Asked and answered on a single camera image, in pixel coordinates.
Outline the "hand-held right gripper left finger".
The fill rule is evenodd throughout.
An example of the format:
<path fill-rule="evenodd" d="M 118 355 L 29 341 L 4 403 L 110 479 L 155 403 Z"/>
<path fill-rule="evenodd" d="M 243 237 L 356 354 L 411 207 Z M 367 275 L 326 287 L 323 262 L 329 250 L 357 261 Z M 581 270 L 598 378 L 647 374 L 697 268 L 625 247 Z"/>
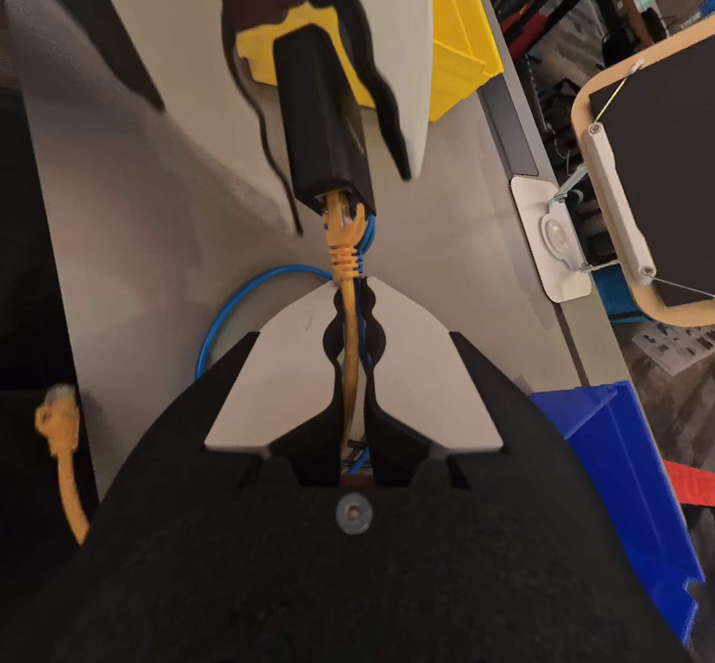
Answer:
<path fill-rule="evenodd" d="M 325 283 L 259 331 L 204 447 L 282 458 L 304 486 L 338 485 L 343 349 L 340 291 Z"/>

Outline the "black ethernet adapter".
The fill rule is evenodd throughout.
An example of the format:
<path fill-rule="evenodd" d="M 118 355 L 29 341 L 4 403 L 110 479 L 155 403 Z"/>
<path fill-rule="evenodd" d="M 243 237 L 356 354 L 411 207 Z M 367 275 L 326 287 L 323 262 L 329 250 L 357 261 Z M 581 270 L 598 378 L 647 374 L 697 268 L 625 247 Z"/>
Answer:
<path fill-rule="evenodd" d="M 322 213 L 344 193 L 375 216 L 362 114 L 331 36 L 308 24 L 274 41 L 273 60 L 295 198 Z"/>

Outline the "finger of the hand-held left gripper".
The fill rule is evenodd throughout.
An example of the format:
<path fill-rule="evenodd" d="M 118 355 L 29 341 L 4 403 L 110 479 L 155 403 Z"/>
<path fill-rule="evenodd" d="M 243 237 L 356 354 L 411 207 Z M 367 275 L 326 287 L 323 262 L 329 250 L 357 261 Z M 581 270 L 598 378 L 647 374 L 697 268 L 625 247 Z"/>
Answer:
<path fill-rule="evenodd" d="M 171 125 L 236 200 L 302 235 L 295 198 L 275 162 L 263 111 L 237 64 L 224 0 L 110 0 Z"/>
<path fill-rule="evenodd" d="M 333 7 L 403 180 L 420 176 L 430 115 L 433 0 L 309 0 Z"/>

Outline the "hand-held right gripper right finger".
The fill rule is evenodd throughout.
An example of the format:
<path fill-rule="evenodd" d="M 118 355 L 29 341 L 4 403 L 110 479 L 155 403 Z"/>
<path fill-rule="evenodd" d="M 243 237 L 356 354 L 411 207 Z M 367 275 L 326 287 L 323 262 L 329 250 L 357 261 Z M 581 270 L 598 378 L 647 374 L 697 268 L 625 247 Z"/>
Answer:
<path fill-rule="evenodd" d="M 365 435 L 380 486 L 435 457 L 496 453 L 503 439 L 451 331 L 376 277 L 363 280 Z"/>

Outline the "printed paper sheet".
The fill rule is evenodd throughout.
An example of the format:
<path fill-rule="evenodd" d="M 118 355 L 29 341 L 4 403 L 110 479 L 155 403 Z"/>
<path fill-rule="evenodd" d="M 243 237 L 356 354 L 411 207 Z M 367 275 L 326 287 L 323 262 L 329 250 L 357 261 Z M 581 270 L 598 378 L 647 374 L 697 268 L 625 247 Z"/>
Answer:
<path fill-rule="evenodd" d="M 631 341 L 665 373 L 676 376 L 714 354 L 714 326 L 686 328 L 653 322 Z"/>

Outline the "yellow plastic bin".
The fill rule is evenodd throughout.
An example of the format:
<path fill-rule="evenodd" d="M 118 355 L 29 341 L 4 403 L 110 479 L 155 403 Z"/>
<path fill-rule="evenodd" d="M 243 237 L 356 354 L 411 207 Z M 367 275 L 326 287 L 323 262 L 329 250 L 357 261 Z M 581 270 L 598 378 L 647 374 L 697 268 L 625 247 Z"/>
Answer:
<path fill-rule="evenodd" d="M 324 29 L 333 42 L 358 104 L 374 107 L 346 51 L 347 36 L 333 7 L 315 8 L 308 1 L 291 9 L 280 24 L 263 25 L 236 37 L 237 54 L 247 60 L 251 77 L 277 84 L 273 43 L 308 24 Z M 503 72 L 496 41 L 481 0 L 433 0 L 433 74 L 430 116 L 436 122 L 492 77 Z"/>

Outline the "blue plastic bin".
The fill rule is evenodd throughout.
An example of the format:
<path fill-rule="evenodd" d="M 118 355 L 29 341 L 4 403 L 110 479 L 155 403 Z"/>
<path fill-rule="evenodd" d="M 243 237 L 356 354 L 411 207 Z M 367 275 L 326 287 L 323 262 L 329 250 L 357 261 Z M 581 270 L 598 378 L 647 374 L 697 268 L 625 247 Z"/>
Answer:
<path fill-rule="evenodd" d="M 640 583 L 688 644 L 705 574 L 681 505 L 630 381 L 530 395 L 558 429 L 603 500 Z"/>

